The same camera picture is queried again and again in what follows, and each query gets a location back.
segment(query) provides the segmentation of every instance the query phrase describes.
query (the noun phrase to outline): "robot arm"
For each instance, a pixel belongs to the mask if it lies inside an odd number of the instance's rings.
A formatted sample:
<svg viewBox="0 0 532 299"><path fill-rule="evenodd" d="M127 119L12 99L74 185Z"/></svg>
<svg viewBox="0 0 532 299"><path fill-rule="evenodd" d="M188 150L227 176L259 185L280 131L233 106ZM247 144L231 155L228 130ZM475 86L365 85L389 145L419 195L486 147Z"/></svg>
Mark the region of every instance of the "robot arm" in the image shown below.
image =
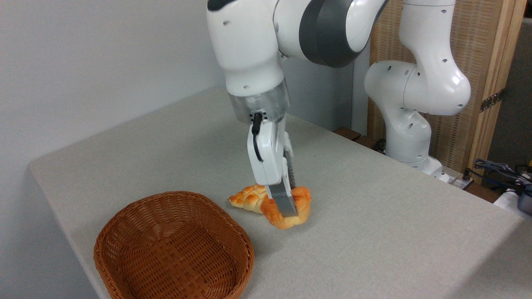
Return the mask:
<svg viewBox="0 0 532 299"><path fill-rule="evenodd" d="M441 163L428 155L430 125L418 111L455 115L469 101L469 81L450 49L454 4L404 0L399 36L417 64L379 61L364 81L385 120L386 155L442 180Z"/></svg>
<svg viewBox="0 0 532 299"><path fill-rule="evenodd" d="M365 47L387 0L209 0L207 23L238 120L249 124L253 175L285 217L297 215L292 147L285 132L288 92L281 59L330 67Z"/></svg>

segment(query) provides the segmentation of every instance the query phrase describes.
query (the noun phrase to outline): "table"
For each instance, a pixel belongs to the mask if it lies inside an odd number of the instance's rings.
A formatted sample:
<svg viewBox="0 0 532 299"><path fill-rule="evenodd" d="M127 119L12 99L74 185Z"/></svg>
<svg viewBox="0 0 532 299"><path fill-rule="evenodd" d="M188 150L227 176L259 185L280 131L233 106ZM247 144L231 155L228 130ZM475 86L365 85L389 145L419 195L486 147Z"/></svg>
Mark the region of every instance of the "table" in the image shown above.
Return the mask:
<svg viewBox="0 0 532 299"><path fill-rule="evenodd" d="M168 190L206 195L246 230L255 266L243 298L530 298L529 221L291 115L308 222L281 231L231 207L254 182L247 130L213 89L30 164L101 298L99 231L128 203Z"/></svg>

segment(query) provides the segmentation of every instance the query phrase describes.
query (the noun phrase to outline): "bread roll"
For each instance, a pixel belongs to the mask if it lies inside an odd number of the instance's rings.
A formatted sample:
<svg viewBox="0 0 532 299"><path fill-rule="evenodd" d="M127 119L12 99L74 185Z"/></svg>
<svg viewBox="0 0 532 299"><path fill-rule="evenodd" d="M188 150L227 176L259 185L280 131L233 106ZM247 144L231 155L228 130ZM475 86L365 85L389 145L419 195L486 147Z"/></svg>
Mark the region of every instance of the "bread roll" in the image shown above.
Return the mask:
<svg viewBox="0 0 532 299"><path fill-rule="evenodd" d="M228 200L234 207L262 214L261 204L265 198L268 198L266 188L255 184L244 188L242 191L231 196Z"/></svg>
<svg viewBox="0 0 532 299"><path fill-rule="evenodd" d="M268 198L264 186L255 184L244 188L241 192L231 196L229 202L234 207L264 214L270 223L279 229L287 229L307 221L310 215L310 191L305 187L292 189L292 197L297 210L297 216L284 217L273 199Z"/></svg>
<svg viewBox="0 0 532 299"><path fill-rule="evenodd" d="M270 198L264 200L261 205L261 211L264 213L264 216L278 229L287 229L294 225L300 225L305 223L309 218L310 202L312 201L310 191L303 186L297 187L292 189L292 197L296 205L297 216L284 217L279 212L275 201Z"/></svg>

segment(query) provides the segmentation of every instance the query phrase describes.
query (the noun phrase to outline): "wicker basket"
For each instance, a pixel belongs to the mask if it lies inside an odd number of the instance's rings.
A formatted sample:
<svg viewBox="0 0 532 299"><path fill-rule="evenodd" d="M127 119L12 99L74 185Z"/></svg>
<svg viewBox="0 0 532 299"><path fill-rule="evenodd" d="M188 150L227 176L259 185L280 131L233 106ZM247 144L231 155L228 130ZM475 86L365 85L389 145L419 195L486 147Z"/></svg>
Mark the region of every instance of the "wicker basket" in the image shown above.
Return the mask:
<svg viewBox="0 0 532 299"><path fill-rule="evenodd" d="M253 270L246 232L207 197L166 192L133 202L102 229L96 269L112 298L238 298Z"/></svg>

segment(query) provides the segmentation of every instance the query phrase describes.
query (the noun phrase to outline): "cable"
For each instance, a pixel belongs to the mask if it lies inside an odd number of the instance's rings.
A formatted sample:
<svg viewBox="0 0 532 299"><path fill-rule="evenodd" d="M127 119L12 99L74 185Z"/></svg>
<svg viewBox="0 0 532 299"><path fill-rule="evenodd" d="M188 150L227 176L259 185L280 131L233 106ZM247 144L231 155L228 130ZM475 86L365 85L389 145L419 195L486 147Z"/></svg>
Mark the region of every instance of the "cable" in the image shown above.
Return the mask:
<svg viewBox="0 0 532 299"><path fill-rule="evenodd" d="M508 189L513 189L515 191L519 191L519 192L523 192L525 193L526 195L528 196L531 196L532 197L532 192L530 190L527 190L526 187L525 188L522 188L521 186L523 186L523 184L507 184L505 182L500 182L500 181L496 181L496 180L493 180L489 177L486 177L486 176L483 176L473 170L471 170L470 168L466 168L467 171L469 171L470 173L474 174L475 176L477 177L481 177L493 184L496 184L496 185L499 185L499 186L502 186L502 187L506 187Z"/></svg>
<svg viewBox="0 0 532 299"><path fill-rule="evenodd" d="M508 164L505 163L495 163L492 161L487 161L484 159L476 159L475 162L475 169L486 169L490 170L491 172L487 173L486 176L490 175L493 172L497 172L500 175L507 177L511 180L516 180L520 182L532 182L532 180L518 174L513 169L511 169Z"/></svg>

